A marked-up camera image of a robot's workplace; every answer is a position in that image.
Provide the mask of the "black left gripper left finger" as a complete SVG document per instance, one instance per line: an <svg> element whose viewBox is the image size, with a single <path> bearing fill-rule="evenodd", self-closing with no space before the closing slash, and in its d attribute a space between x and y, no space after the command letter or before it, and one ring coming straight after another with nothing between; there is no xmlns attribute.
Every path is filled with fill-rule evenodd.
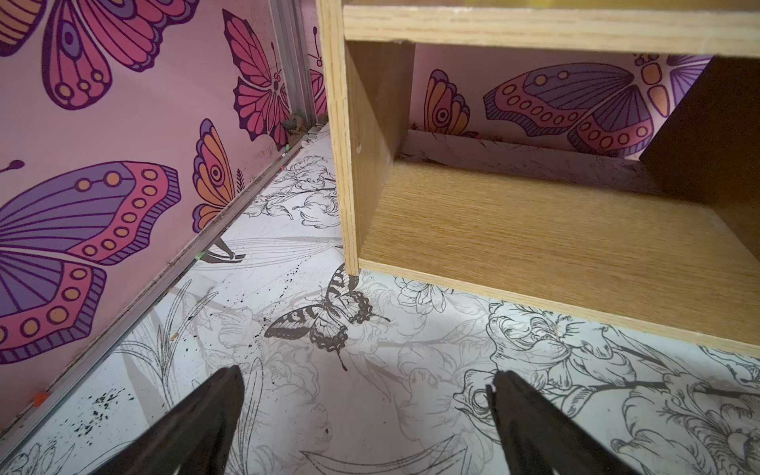
<svg viewBox="0 0 760 475"><path fill-rule="evenodd" d="M239 366L216 371L96 474L223 474L245 383Z"/></svg>

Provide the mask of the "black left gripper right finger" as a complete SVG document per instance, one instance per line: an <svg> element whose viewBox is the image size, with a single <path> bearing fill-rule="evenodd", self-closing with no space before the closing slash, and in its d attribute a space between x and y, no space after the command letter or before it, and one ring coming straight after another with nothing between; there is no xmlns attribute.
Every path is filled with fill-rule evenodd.
<svg viewBox="0 0 760 475"><path fill-rule="evenodd" d="M499 371L487 400L512 474L635 474L514 371Z"/></svg>

